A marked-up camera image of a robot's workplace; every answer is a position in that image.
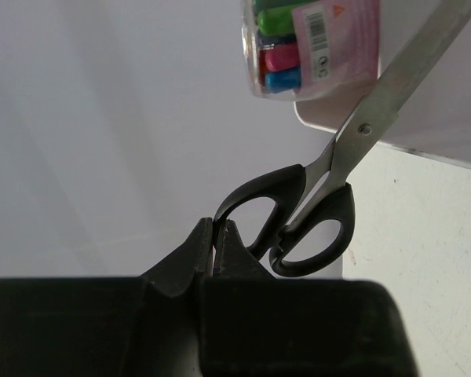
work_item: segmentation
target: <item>barcode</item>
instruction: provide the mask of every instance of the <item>barcode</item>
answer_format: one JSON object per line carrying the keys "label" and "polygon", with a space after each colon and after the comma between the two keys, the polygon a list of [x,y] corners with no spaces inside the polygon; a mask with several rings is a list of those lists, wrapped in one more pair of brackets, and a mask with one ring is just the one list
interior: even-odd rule
{"label": "barcode", "polygon": [[309,41],[312,52],[328,48],[327,29],[323,12],[310,13],[305,17],[309,29]]}

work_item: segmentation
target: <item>transparent plastic packaging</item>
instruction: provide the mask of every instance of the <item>transparent plastic packaging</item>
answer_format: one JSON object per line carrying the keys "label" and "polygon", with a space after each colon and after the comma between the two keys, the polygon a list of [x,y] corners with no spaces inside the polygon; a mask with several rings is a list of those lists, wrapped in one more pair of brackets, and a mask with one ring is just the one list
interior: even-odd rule
{"label": "transparent plastic packaging", "polygon": [[373,85],[379,0],[242,0],[243,52],[257,97],[306,101]]}

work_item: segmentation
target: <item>black scissor handle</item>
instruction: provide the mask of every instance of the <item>black scissor handle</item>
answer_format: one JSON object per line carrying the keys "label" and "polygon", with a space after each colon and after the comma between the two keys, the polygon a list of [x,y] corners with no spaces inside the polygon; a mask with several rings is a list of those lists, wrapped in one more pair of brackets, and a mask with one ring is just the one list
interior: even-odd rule
{"label": "black scissor handle", "polygon": [[[284,261],[284,258],[316,225],[326,220],[340,222],[340,231],[335,241],[322,252],[299,262]],[[271,249],[269,260],[275,273],[286,277],[309,275],[325,268],[339,258],[351,243],[354,233],[354,196],[349,183],[324,198],[303,223],[293,232],[284,229],[279,246]]]}
{"label": "black scissor handle", "polygon": [[237,207],[256,198],[269,198],[276,205],[257,239],[247,248],[260,260],[269,248],[279,243],[279,233],[300,201],[305,181],[305,168],[302,165],[293,165],[262,175],[240,186],[227,196],[214,215],[214,245],[217,244],[220,226]]}

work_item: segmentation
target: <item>pink marker cap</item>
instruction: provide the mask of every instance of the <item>pink marker cap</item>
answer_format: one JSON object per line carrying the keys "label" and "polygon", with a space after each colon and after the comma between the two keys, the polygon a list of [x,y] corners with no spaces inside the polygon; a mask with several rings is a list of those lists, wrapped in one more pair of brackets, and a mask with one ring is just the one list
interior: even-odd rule
{"label": "pink marker cap", "polygon": [[300,66],[297,43],[278,45],[265,51],[265,65],[271,72],[283,71]]}

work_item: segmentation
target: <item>scissor blade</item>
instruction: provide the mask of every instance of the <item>scissor blade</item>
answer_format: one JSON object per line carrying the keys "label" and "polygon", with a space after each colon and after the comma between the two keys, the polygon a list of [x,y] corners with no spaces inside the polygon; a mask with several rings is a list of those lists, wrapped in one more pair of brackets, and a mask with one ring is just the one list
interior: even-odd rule
{"label": "scissor blade", "polygon": [[396,121],[398,111],[471,18],[471,0],[442,0],[421,29],[389,64],[375,88],[335,135],[330,175],[347,179]]}
{"label": "scissor blade", "polygon": [[443,0],[389,64],[368,96],[398,112],[471,18],[471,0]]}

